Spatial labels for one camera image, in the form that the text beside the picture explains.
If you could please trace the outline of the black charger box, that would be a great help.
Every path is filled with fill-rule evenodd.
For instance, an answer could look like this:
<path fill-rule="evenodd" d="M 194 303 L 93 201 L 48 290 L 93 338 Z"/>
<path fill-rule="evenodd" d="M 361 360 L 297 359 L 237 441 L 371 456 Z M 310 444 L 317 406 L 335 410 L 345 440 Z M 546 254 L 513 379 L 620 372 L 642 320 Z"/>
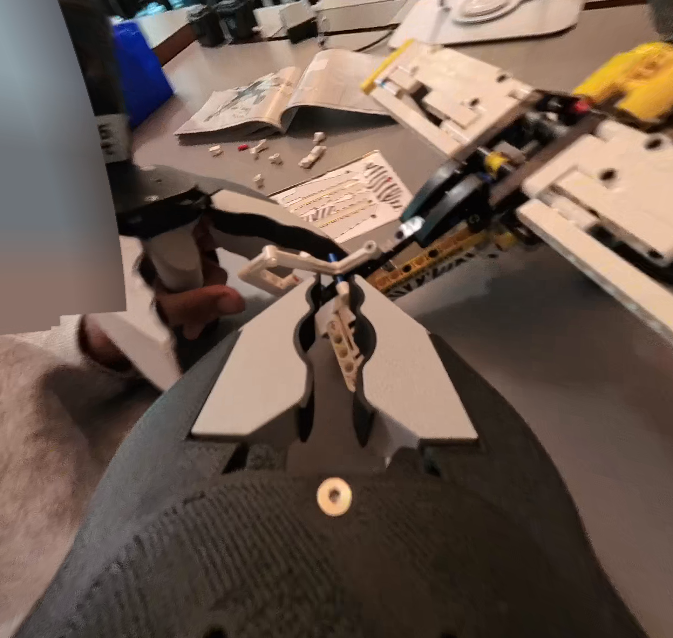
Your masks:
<path fill-rule="evenodd" d="M 187 11 L 186 18 L 200 46 L 214 48 L 225 43 L 220 17 L 212 6 L 193 6 Z"/>
<path fill-rule="evenodd" d="M 222 0 L 215 11 L 233 42 L 241 43 L 255 36 L 257 21 L 250 0 Z"/>

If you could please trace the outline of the person's left hand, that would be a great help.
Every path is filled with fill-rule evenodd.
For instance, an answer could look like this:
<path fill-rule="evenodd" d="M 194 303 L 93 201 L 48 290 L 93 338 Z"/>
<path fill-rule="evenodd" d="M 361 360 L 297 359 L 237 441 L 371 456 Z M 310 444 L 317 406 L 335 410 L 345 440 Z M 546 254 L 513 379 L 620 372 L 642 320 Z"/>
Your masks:
<path fill-rule="evenodd" d="M 187 291 L 169 291 L 158 279 L 154 281 L 156 308 L 171 329 L 180 330 L 187 340 L 197 339 L 207 325 L 224 316 L 240 314 L 246 301 L 228 285 L 228 274 L 220 266 L 210 223 L 202 220 L 195 229 L 204 286 Z"/>

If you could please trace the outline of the zebra striped sticker sheet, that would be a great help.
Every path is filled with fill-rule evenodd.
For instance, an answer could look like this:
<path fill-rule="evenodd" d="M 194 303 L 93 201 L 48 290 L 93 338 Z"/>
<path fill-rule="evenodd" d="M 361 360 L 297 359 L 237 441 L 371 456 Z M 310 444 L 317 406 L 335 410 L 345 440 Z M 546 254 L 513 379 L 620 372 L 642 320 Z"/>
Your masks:
<path fill-rule="evenodd" d="M 398 222 L 413 194 L 381 151 L 374 150 L 271 198 L 346 245 Z"/>

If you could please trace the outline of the white yellow lego airplane model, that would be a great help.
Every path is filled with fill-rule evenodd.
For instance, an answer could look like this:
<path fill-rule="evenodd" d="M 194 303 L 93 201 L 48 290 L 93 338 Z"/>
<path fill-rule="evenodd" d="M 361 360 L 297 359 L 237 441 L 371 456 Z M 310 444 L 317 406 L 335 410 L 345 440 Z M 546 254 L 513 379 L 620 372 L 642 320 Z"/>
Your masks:
<path fill-rule="evenodd" d="M 272 267 L 367 277 L 391 299 L 479 254 L 543 242 L 672 342 L 672 0 L 649 0 L 660 34 L 615 55 L 570 93 L 517 81 L 450 50 L 532 35 L 510 22 L 546 0 L 421 0 L 393 52 L 362 83 L 448 161 L 400 215 L 386 245 L 336 263 L 264 247 L 239 278 L 274 296 L 299 278 Z"/>

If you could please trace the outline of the open instruction booklet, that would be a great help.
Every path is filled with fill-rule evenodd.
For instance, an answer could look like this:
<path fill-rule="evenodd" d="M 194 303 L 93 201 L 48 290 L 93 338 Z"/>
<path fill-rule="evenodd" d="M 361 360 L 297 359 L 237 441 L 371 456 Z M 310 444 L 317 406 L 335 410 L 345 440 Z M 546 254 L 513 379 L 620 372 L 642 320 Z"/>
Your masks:
<path fill-rule="evenodd" d="M 386 110 L 361 89 L 377 64 L 376 56 L 345 49 L 320 51 L 304 69 L 290 66 L 247 85 L 212 92 L 174 136 L 187 141 L 219 134 L 285 135 L 301 110 L 387 117 Z"/>

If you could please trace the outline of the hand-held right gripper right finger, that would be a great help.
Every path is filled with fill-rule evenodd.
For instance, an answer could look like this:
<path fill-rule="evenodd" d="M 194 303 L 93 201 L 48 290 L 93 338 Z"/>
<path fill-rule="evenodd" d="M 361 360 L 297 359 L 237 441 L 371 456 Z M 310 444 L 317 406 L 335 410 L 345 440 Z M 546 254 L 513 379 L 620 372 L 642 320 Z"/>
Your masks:
<path fill-rule="evenodd" d="M 388 465 L 401 449 L 472 444 L 478 433 L 423 325 L 361 276 L 351 279 L 356 370 L 353 428 Z"/>

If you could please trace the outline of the white monitor stand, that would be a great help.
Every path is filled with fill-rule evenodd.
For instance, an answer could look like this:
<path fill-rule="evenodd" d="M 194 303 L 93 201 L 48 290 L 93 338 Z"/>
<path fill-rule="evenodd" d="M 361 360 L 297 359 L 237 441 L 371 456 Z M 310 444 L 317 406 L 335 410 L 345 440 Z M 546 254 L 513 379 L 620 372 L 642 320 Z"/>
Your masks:
<path fill-rule="evenodd" d="M 554 35 L 573 27 L 585 0 L 420 0 L 388 47 L 460 46 Z"/>

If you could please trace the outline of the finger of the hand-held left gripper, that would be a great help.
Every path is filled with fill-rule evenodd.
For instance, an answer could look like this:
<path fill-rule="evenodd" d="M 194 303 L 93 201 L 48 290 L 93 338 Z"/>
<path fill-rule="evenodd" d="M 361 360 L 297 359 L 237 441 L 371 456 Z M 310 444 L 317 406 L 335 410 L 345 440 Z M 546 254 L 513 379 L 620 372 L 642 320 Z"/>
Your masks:
<path fill-rule="evenodd" d="M 327 261 L 348 252 L 322 230 L 257 192 L 223 188 L 210 197 L 207 220 L 214 232 L 238 239 L 257 239 L 294 253 Z"/>
<path fill-rule="evenodd" d="M 120 246 L 126 310 L 112 314 L 112 339 L 138 371 L 164 391 L 181 377 L 174 336 L 159 317 L 155 291 L 140 273 L 141 243 L 121 236 Z"/>

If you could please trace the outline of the person's left forearm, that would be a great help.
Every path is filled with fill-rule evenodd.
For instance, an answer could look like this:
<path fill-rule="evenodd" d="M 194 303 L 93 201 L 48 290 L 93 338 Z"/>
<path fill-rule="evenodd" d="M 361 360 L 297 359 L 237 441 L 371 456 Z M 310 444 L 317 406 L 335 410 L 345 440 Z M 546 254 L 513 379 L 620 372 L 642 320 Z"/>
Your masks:
<path fill-rule="evenodd" d="M 135 368 L 128 357 L 107 336 L 90 315 L 68 315 L 46 331 L 4 334 L 1 344 L 10 341 L 40 351 L 58 365 L 67 365 L 107 373 L 132 373 Z"/>

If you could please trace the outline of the black power adapter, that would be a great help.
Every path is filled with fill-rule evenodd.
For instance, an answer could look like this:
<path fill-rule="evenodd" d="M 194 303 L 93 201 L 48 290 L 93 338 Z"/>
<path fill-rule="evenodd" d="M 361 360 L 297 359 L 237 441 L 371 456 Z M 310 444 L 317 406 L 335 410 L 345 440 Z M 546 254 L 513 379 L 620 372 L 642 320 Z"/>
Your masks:
<path fill-rule="evenodd" d="M 318 22 L 315 16 L 286 20 L 284 25 L 287 38 L 293 45 L 318 36 Z"/>

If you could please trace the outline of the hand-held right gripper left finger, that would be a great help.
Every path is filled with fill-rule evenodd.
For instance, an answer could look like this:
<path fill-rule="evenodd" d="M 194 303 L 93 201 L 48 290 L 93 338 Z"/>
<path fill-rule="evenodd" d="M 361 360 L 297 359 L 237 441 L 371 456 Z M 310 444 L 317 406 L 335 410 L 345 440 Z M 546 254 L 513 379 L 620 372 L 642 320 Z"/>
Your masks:
<path fill-rule="evenodd" d="M 246 323 L 196 418 L 195 438 L 307 441 L 314 423 L 313 275 Z"/>

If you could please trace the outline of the blue plastic bin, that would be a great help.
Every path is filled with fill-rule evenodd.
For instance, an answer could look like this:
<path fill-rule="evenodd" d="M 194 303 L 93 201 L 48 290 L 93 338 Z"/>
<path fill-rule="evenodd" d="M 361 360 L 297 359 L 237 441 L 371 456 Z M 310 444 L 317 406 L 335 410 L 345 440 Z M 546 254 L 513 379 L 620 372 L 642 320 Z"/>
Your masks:
<path fill-rule="evenodd" d="M 166 104 L 174 91 L 136 22 L 114 24 L 113 35 L 124 104 L 130 127 L 136 129 Z"/>

